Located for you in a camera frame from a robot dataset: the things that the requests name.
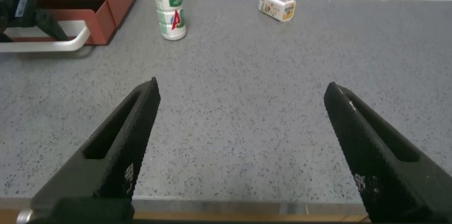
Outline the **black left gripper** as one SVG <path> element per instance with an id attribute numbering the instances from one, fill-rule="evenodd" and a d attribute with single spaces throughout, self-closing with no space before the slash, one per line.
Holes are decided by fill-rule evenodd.
<path id="1" fill-rule="evenodd" d="M 1 2 L 1 42 L 12 42 L 12 39 L 4 33 L 7 28 L 29 28 L 35 25 L 55 40 L 69 39 L 51 13 L 42 8 L 36 9 L 35 0 Z"/>

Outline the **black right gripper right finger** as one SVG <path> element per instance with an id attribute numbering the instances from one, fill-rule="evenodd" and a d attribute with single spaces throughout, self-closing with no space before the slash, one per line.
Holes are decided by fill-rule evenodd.
<path id="1" fill-rule="evenodd" d="M 323 97 L 373 223 L 450 223 L 451 176 L 351 90 Z"/>

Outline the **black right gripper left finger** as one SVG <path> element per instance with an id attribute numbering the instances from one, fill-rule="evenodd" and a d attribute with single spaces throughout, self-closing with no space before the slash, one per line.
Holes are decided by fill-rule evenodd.
<path id="1" fill-rule="evenodd" d="M 155 78 L 136 86 L 34 195 L 34 223 L 131 223 L 159 104 Z"/>

